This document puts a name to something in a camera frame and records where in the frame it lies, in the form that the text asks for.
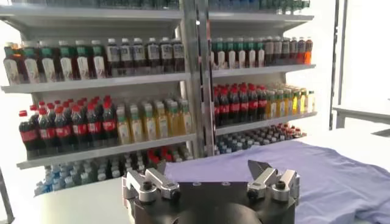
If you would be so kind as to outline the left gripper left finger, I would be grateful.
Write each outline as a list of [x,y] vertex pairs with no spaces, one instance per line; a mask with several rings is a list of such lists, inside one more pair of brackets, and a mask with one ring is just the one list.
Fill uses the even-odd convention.
[[180,185],[166,178],[165,163],[161,162],[157,168],[147,168],[143,174],[136,170],[128,170],[122,177],[122,197],[126,200],[138,199],[141,203],[150,204],[161,197],[165,200],[178,201]]

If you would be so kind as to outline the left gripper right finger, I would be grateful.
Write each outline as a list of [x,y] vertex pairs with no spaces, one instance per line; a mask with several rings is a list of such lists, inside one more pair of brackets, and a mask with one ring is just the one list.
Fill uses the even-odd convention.
[[296,203],[300,196],[300,176],[295,170],[280,173],[266,162],[248,160],[247,165],[253,181],[247,184],[247,196],[255,201],[263,199],[266,194],[277,202],[284,203],[290,198]]

